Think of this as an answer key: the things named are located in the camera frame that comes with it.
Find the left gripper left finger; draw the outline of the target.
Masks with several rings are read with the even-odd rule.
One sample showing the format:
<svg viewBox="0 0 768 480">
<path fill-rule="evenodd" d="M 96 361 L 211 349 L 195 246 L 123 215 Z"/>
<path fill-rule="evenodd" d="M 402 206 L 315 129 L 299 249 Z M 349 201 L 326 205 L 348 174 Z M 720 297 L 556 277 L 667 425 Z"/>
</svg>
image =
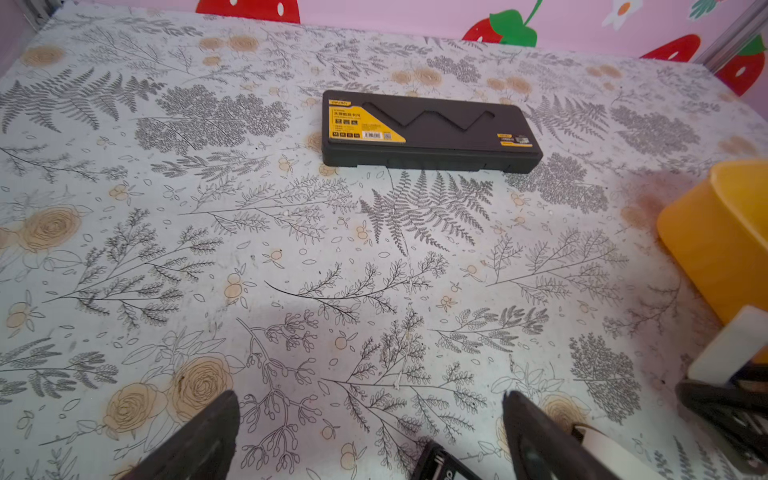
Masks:
<svg viewBox="0 0 768 480">
<path fill-rule="evenodd" d="M 224 391 L 123 479 L 224 480 L 239 427 L 238 397 L 233 390 Z"/>
</svg>

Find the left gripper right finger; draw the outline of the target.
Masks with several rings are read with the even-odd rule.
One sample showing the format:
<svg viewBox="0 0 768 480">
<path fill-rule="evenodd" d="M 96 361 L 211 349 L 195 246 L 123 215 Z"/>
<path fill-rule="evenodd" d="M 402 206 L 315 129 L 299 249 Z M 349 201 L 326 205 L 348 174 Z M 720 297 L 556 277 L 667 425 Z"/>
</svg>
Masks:
<svg viewBox="0 0 768 480">
<path fill-rule="evenodd" d="M 517 479 L 617 479 L 522 393 L 506 392 L 502 406 Z"/>
</svg>

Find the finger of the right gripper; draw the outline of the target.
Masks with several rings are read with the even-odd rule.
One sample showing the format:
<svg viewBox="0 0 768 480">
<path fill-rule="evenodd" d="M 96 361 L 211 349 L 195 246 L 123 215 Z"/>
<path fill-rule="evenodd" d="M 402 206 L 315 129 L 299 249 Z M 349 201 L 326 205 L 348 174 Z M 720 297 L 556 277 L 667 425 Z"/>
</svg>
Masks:
<svg viewBox="0 0 768 480">
<path fill-rule="evenodd" d="M 748 364 L 723 386 L 685 378 L 675 393 L 731 465 L 744 474 L 767 472 L 767 366 Z"/>
</svg>

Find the black stapler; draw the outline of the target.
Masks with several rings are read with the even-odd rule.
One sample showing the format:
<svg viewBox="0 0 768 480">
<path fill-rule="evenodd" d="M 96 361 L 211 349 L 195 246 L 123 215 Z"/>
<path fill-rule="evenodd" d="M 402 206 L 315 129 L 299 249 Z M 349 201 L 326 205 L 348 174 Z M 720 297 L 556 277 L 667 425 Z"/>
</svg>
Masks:
<svg viewBox="0 0 768 480">
<path fill-rule="evenodd" d="M 411 480 L 480 480 L 458 458 L 431 440 L 424 447 L 410 477 Z"/>
</svg>

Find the yellow plastic tray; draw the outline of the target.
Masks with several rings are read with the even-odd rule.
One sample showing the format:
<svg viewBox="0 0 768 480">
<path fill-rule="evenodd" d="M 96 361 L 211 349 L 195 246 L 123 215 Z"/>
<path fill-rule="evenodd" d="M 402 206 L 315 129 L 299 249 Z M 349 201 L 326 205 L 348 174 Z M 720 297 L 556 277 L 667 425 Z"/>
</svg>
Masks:
<svg viewBox="0 0 768 480">
<path fill-rule="evenodd" d="M 767 309 L 767 161 L 725 161 L 659 214 L 660 239 L 722 324 Z"/>
</svg>

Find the black tool case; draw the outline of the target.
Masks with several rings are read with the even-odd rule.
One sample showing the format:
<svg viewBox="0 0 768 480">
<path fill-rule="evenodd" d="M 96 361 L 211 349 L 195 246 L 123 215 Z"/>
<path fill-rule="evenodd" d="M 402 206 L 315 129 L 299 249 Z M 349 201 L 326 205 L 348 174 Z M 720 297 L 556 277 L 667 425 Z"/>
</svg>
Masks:
<svg viewBox="0 0 768 480">
<path fill-rule="evenodd" d="M 516 106 L 338 90 L 322 101 L 328 166 L 528 174 L 543 158 Z"/>
</svg>

